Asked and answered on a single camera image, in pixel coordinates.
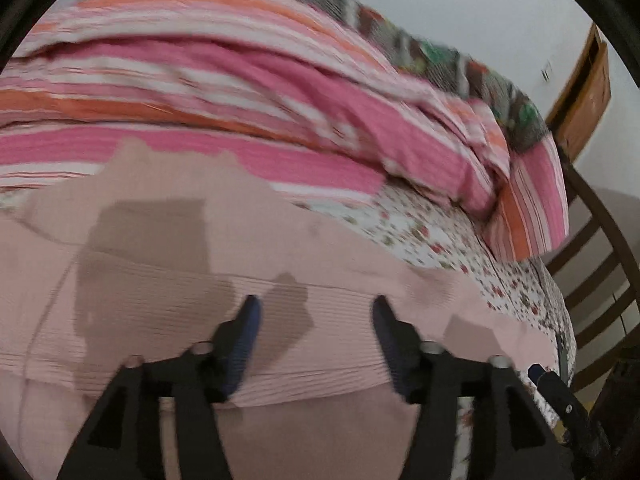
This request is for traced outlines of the pink ribbed knit sweater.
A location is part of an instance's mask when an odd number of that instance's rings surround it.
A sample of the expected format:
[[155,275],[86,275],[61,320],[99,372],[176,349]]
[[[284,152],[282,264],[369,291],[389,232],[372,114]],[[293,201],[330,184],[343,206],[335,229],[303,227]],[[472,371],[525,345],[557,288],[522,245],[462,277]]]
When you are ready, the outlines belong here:
[[176,356],[247,295],[262,326],[219,415],[238,479],[398,476],[416,411],[390,386],[378,295],[457,356],[558,364],[552,336],[491,309],[468,274],[412,266],[229,156],[129,142],[1,218],[1,428],[27,471],[58,474],[124,359]]

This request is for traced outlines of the dark wooden chair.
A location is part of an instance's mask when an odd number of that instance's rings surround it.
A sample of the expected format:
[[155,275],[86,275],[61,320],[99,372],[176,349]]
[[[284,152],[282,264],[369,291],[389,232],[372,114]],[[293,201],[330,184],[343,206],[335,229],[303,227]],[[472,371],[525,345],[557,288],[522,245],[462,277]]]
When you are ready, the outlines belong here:
[[[547,264],[551,275],[584,254],[590,240],[601,233],[610,253],[569,294],[567,310],[574,310],[615,271],[622,271],[628,286],[606,310],[575,336],[577,348],[585,349],[611,328],[631,306],[639,303],[638,261],[623,232],[605,204],[578,174],[565,154],[560,155],[567,200],[584,204],[587,223]],[[566,430],[565,446],[573,453],[578,479],[614,478],[639,458],[639,329],[634,327],[611,349],[577,372],[563,400],[561,420]]]

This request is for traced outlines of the floral bed sheet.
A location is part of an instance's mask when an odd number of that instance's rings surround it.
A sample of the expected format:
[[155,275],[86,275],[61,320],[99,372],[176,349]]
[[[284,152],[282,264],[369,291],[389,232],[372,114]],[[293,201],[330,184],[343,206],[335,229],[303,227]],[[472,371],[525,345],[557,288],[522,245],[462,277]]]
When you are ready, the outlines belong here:
[[[420,268],[472,276],[492,310],[538,328],[558,350],[555,368],[575,373],[576,342],[555,281],[539,259],[502,263],[457,208],[442,208],[391,184],[369,205],[313,200],[309,208],[349,226]],[[93,402],[64,388],[1,376],[1,430],[36,479],[58,474]],[[344,396],[228,408],[219,415],[238,479],[393,479],[399,474],[416,409],[390,386]]]

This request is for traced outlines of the pink striped quilt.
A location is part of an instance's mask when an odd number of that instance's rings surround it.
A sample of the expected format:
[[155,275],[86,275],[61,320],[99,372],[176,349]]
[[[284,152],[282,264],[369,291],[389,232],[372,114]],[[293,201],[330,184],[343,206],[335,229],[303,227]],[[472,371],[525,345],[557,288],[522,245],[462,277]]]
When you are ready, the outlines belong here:
[[81,0],[45,16],[1,75],[1,183],[88,174],[132,124],[171,151],[204,148],[179,138],[188,127],[368,162],[477,218],[502,261],[567,237],[551,133],[512,151],[486,103],[296,0]]

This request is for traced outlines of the dark patterned blanket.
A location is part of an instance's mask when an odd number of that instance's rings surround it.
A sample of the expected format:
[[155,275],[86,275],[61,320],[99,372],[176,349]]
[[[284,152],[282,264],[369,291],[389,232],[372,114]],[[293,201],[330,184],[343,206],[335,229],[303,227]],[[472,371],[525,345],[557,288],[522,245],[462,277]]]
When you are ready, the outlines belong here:
[[358,0],[296,0],[328,14],[380,50],[395,68],[494,113],[509,148],[524,153],[548,129],[538,108],[512,81],[455,48],[410,35]]

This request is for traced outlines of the white wall switch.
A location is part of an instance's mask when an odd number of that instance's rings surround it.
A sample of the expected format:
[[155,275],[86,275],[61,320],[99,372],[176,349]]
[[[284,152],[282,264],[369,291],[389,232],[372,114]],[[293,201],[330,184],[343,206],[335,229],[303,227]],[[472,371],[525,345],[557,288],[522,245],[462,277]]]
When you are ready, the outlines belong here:
[[547,61],[544,64],[544,67],[541,70],[541,76],[544,78],[545,82],[549,82],[553,78],[553,65],[550,61]]

